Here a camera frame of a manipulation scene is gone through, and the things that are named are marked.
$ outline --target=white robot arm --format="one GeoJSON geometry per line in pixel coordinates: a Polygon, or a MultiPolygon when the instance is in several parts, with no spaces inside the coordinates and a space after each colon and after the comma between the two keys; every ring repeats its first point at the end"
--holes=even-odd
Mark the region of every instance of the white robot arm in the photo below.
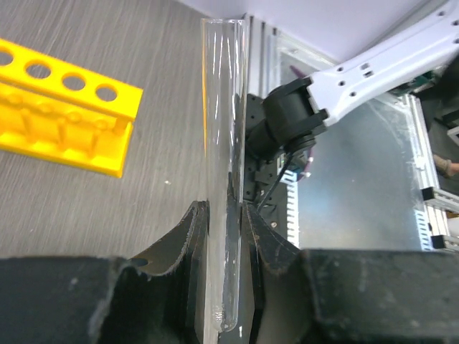
{"type": "Polygon", "coordinates": [[[328,114],[326,126],[340,121],[364,102],[451,60],[459,51],[459,1],[363,54],[309,75],[310,101],[328,114]]]}

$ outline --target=white wall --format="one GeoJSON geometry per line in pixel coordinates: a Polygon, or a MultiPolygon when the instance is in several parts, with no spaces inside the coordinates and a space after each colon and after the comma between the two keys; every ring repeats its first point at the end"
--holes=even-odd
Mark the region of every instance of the white wall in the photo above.
{"type": "Polygon", "coordinates": [[[336,61],[386,37],[425,4],[443,0],[181,0],[215,17],[250,13],[336,61]]]}

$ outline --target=cable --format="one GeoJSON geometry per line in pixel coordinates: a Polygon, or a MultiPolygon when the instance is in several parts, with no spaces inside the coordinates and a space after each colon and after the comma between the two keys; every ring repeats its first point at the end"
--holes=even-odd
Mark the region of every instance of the cable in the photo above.
{"type": "Polygon", "coordinates": [[[257,205],[257,211],[260,211],[261,208],[265,205],[266,201],[270,198],[270,196],[273,194],[273,191],[275,188],[279,185],[280,180],[282,179],[284,173],[287,171],[288,166],[292,163],[293,160],[293,154],[289,153],[287,157],[287,161],[284,163],[284,166],[282,167],[282,170],[280,170],[280,173],[278,174],[278,177],[276,178],[274,184],[270,187],[268,192],[265,194],[265,197],[261,200],[261,202],[257,205]]]}

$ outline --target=glass test tube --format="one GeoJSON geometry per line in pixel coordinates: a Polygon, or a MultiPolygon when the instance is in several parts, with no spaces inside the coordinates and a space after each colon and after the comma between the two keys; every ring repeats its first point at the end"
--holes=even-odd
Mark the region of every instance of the glass test tube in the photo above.
{"type": "Polygon", "coordinates": [[[237,324],[239,302],[248,27],[244,20],[203,19],[201,28],[207,286],[212,324],[225,332],[237,324]]]}

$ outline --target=metal frame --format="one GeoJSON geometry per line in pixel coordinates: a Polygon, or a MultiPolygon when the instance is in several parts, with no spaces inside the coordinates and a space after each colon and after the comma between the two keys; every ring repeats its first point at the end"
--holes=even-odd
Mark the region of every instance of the metal frame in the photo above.
{"type": "Polygon", "coordinates": [[[432,245],[435,249],[442,249],[446,252],[459,253],[459,239],[453,236],[432,236],[432,245]]]}
{"type": "MultiPolygon", "coordinates": [[[[245,15],[245,19],[250,23],[248,93],[265,98],[280,85],[278,30],[249,14],[245,15]]],[[[282,161],[281,156],[278,159],[278,173],[282,168],[282,161]]],[[[286,171],[280,181],[287,187],[287,239],[299,248],[297,180],[296,173],[286,171]]]]}
{"type": "Polygon", "coordinates": [[[459,213],[459,196],[444,191],[441,188],[424,188],[422,190],[424,202],[436,209],[459,213]]]}
{"type": "MultiPolygon", "coordinates": [[[[287,54],[316,70],[324,70],[337,65],[336,61],[323,56],[321,53],[282,32],[278,32],[278,49],[283,54],[287,54]]],[[[410,139],[415,156],[413,168],[415,175],[417,175],[419,188],[421,190],[428,186],[438,187],[438,177],[435,172],[432,151],[419,100],[413,96],[398,98],[389,93],[380,95],[375,99],[396,111],[407,114],[407,124],[412,128],[410,139]]],[[[431,235],[429,223],[432,226],[433,234],[449,235],[445,212],[421,203],[413,211],[422,250],[430,251],[432,245],[430,241],[426,240],[426,237],[431,235]]]]}
{"type": "MultiPolygon", "coordinates": [[[[438,181],[438,175],[433,162],[432,149],[427,135],[427,128],[425,126],[424,115],[422,114],[421,102],[412,95],[405,96],[404,101],[409,105],[412,111],[410,120],[413,121],[415,128],[415,134],[412,135],[412,147],[415,152],[414,168],[417,174],[418,185],[421,190],[431,186],[440,188],[440,182],[438,181]]],[[[450,231],[448,230],[446,213],[428,204],[422,205],[422,208],[429,219],[432,235],[449,236],[450,231]]]]}
{"type": "Polygon", "coordinates": [[[447,135],[450,137],[451,140],[454,141],[454,143],[455,143],[456,145],[459,145],[458,134],[459,134],[459,126],[453,128],[453,129],[449,129],[449,130],[447,131],[447,135]]]}

